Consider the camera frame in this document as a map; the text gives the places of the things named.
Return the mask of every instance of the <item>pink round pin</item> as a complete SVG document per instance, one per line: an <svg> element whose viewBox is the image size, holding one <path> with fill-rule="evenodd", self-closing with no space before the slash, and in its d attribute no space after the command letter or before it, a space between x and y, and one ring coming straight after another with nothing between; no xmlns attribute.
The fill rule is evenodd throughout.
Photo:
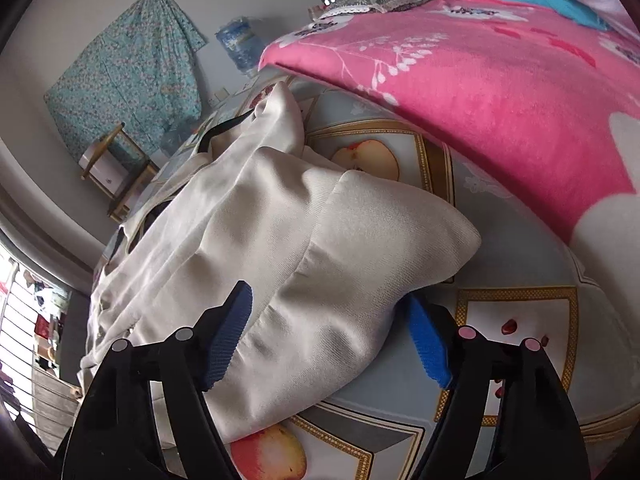
<svg viewBox="0 0 640 480"><path fill-rule="evenodd" d="M474 339L476 337L476 331L470 326L461 326L458 329L458 335L462 339Z"/></svg>
<svg viewBox="0 0 640 480"><path fill-rule="evenodd" d="M540 342L537 339L533 339L532 337L524 340L524 346L526 346L532 352L537 352L542 348Z"/></svg>

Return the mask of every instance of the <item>white wall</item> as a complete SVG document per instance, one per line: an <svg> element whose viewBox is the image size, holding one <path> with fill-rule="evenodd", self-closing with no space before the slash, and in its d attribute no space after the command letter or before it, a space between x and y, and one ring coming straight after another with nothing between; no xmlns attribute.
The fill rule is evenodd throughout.
<svg viewBox="0 0 640 480"><path fill-rule="evenodd" d="M105 216L106 197L79 179L79 167L66 152L42 96L134 1L34 0L0 56L0 138L36 186L100 242L115 229ZM209 40L197 54L206 99L223 86L233 92L244 84L215 38L222 25L241 15L256 18L258 33L272 40L307 23L307 7L320 0L175 1ZM92 253L76 249L85 257Z"/></svg>

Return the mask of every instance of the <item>metal railing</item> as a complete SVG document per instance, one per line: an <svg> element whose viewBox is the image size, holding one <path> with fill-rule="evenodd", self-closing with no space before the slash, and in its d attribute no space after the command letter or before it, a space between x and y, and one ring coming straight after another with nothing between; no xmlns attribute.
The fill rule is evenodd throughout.
<svg viewBox="0 0 640 480"><path fill-rule="evenodd" d="M34 329L38 305L18 275L15 262L6 282L7 294L0 309L0 362L2 371L14 381L14 397L22 418L33 428L50 452L55 453L73 424L78 402L71 385L43 370L34 351ZM4 404L17 416L17 411Z"/></svg>

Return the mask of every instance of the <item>bed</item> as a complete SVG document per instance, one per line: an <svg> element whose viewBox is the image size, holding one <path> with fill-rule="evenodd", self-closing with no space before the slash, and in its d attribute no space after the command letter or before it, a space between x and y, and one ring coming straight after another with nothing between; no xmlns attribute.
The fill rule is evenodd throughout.
<svg viewBox="0 0 640 480"><path fill-rule="evenodd" d="M636 0L622 1L639 23ZM543 342L597 472L640 418L640 45L505 0L320 23L267 48L249 88L202 121L131 214L209 130L285 85L316 153L433 193L476 226L480 250L427 297L490 339ZM98 314L94 305L90 329ZM499 390L490 387L469 474L492 445ZM397 316L361 375L283 424L316 457L305 478L320 478L322 457L339 479L402 480L446 399Z"/></svg>

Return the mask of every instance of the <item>blue pillow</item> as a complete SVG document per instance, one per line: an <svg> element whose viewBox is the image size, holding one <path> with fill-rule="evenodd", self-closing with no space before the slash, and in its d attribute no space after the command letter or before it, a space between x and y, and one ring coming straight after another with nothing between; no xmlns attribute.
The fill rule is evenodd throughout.
<svg viewBox="0 0 640 480"><path fill-rule="evenodd" d="M537 4L553 9L558 14L574 20L576 23L586 27L607 30L609 25L601 19L593 10L577 0L511 0L512 2L524 2L526 4Z"/></svg>

